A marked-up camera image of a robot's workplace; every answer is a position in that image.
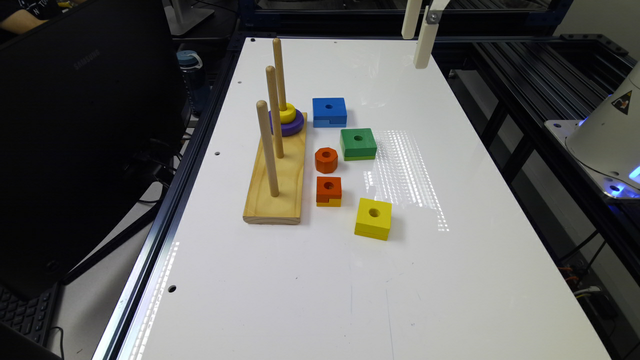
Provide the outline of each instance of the reflected light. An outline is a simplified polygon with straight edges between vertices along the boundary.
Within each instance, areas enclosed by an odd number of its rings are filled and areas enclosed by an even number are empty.
[[[428,207],[438,214],[438,231],[449,231],[415,138],[406,131],[374,131],[378,152],[372,171],[364,172],[366,191],[375,200]]]
[[[635,182],[640,182],[640,166],[638,166],[635,170],[633,170],[631,172],[631,174],[629,174],[629,179],[635,181]]]

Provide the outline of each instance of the white tabletop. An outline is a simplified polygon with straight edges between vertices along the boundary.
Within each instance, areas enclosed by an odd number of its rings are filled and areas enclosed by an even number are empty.
[[[311,120],[312,98],[344,97],[377,158],[340,156],[342,207],[316,207],[314,153],[340,132],[309,122],[301,224],[243,222],[273,64],[247,41],[131,358],[609,358],[433,59],[282,43],[288,102]],[[388,241],[353,234],[361,197],[393,203]]]

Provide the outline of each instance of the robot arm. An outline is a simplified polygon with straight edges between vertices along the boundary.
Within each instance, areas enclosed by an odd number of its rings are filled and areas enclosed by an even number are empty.
[[[438,33],[438,24],[442,18],[442,12],[447,7],[450,0],[430,0],[424,9],[424,18],[420,27],[420,35],[418,35],[418,45],[416,53],[413,57],[413,64],[416,69],[424,69],[429,65],[431,50]],[[412,39],[416,32],[416,24],[420,16],[421,0],[408,0],[407,9],[404,14],[404,22],[402,24],[402,37],[404,39]]]

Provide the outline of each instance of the wooden peg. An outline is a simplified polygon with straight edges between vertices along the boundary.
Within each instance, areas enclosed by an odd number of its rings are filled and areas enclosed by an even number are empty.
[[[284,90],[284,67],[282,65],[282,44],[280,39],[273,39],[273,57],[276,62],[276,80],[278,84],[278,107],[287,110],[287,96]]]
[[[264,100],[256,103],[258,111],[258,121],[260,122],[260,135],[262,136],[262,150],[264,152],[265,166],[269,178],[269,189],[271,196],[280,195],[278,190],[278,174],[276,173],[276,159],[273,156],[273,143],[271,142],[271,129],[269,126],[269,109]]]
[[[273,126],[273,141],[276,146],[276,157],[284,157],[282,146],[282,126],[280,124],[280,111],[278,108],[278,93],[276,90],[276,69],[267,66],[267,87],[269,89],[269,105],[271,106],[271,125]]]

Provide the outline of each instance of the blue light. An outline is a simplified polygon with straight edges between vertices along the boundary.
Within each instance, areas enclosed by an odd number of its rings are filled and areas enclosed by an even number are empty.
[[[616,190],[611,191],[611,196],[618,197],[618,195],[620,195],[620,193],[622,193],[622,190],[624,190],[624,186],[620,186],[617,191]]]
[[[638,176],[640,176],[640,166],[638,166],[635,170],[631,172],[631,174],[629,174],[629,179],[635,182],[640,182],[640,179],[638,179]]]

